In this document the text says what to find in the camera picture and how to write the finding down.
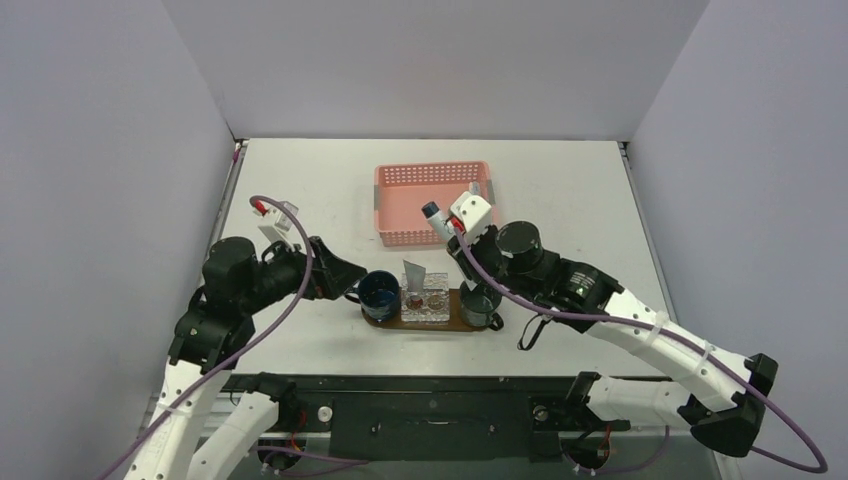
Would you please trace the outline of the dark blue mug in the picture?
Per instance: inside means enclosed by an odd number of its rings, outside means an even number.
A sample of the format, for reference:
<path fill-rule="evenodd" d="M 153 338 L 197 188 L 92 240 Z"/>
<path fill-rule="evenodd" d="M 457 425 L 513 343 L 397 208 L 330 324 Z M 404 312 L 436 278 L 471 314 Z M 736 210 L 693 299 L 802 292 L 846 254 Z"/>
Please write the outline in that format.
<path fill-rule="evenodd" d="M 344 298 L 358 304 L 361 311 L 376 322 L 391 320 L 401 309 L 399 281 L 384 270 L 369 272 L 344 294 Z"/>

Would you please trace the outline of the dark green mug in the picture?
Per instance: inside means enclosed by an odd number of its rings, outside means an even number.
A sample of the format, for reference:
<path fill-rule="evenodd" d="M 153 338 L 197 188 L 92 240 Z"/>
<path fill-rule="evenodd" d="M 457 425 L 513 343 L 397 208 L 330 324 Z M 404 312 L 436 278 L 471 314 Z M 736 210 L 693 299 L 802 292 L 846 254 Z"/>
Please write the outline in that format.
<path fill-rule="evenodd" d="M 473 328 L 502 330 L 504 321 L 498 313 L 502 298 L 500 292 L 489 286 L 477 285 L 471 289 L 463 283 L 459 289 L 461 320 Z"/>

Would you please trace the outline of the red cap toothpaste tube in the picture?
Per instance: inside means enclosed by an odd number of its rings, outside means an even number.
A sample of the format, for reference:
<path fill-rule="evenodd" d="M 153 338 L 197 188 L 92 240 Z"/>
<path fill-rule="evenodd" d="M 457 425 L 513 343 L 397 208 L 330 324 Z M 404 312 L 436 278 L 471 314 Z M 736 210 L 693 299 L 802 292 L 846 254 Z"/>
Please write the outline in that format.
<path fill-rule="evenodd" d="M 403 261 L 403 266 L 407 292 L 405 306 L 410 311 L 419 310 L 424 304 L 423 292 L 426 268 L 408 260 Z"/>

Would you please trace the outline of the brown oval wooden tray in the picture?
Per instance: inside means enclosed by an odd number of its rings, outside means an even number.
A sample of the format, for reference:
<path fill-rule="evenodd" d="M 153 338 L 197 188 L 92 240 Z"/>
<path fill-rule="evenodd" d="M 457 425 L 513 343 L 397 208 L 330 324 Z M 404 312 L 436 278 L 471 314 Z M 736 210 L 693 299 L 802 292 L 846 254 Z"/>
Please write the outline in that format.
<path fill-rule="evenodd" d="M 402 320 L 400 314 L 396 315 L 392 319 L 378 322 L 377 320 L 367 315 L 364 310 L 360 310 L 360 314 L 367 324 L 372 327 L 384 330 L 436 331 L 459 333 L 483 332 L 488 330 L 487 326 L 476 327 L 466 324 L 462 319 L 461 310 L 458 307 L 452 307 L 450 310 L 450 316 L 448 321 L 441 323 L 405 322 Z"/>

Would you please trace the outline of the dark cap toothpaste tube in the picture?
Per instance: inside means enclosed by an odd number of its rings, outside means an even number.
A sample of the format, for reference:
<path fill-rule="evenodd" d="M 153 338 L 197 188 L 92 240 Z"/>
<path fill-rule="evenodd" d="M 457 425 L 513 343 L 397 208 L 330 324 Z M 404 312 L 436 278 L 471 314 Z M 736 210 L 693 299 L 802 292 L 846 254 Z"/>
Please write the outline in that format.
<path fill-rule="evenodd" d="M 445 244 L 449 243 L 455 236 L 449 216 L 433 201 L 425 204 L 421 211 L 427 223 L 441 241 Z"/>

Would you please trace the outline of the pink perforated plastic basket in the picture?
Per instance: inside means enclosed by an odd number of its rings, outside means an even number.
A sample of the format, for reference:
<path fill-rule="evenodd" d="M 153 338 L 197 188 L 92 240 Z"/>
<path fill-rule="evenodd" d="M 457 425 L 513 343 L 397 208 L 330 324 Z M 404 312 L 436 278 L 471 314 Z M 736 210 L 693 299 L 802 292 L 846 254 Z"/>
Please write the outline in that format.
<path fill-rule="evenodd" d="M 443 210 L 465 191 L 470 182 L 481 185 L 482 197 L 495 203 L 489 165 L 484 161 L 380 165 L 374 185 L 380 187 L 380 208 L 374 226 L 385 247 L 428 247 L 441 239 L 431 229 L 421 208 L 430 201 Z"/>

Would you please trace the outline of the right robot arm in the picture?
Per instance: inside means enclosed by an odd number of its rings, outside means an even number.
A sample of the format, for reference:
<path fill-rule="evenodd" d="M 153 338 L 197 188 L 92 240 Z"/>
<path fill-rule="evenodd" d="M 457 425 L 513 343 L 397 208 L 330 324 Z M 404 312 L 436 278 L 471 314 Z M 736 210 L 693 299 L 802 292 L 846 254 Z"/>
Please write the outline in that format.
<path fill-rule="evenodd" d="M 726 456 L 754 451 L 779 368 L 775 359 L 732 352 L 684 329 L 606 272 L 544 248 L 532 223 L 467 232 L 451 219 L 437 230 L 475 292 L 615 345 L 664 375 L 647 381 L 581 373 L 563 402 L 572 424 L 662 425 L 686 429 Z"/>

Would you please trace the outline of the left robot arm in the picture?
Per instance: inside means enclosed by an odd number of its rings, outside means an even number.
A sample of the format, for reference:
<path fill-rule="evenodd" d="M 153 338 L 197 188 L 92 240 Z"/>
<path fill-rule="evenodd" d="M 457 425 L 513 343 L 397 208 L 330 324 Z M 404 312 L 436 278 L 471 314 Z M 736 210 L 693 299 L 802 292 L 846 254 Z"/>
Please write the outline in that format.
<path fill-rule="evenodd" d="M 255 335 L 254 314 L 287 296 L 336 300 L 364 278 L 364 267 L 334 255 L 314 236 L 311 252 L 284 241 L 261 256 L 244 237 L 216 242 L 202 285 L 177 321 L 150 434 L 129 464 L 129 479 L 225 479 L 259 437 L 300 417 L 295 385 L 259 374 L 246 396 L 207 439 L 201 437 L 218 394 Z"/>

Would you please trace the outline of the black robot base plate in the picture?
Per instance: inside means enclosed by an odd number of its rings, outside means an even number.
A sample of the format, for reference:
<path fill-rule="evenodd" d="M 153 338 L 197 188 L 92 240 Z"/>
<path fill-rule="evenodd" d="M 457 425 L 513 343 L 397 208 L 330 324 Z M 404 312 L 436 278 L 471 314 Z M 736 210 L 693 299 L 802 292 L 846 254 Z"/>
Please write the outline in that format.
<path fill-rule="evenodd" d="M 279 418 L 260 437 L 369 461 L 556 461 L 564 440 L 626 431 L 569 400 L 571 377 L 279 375 Z"/>

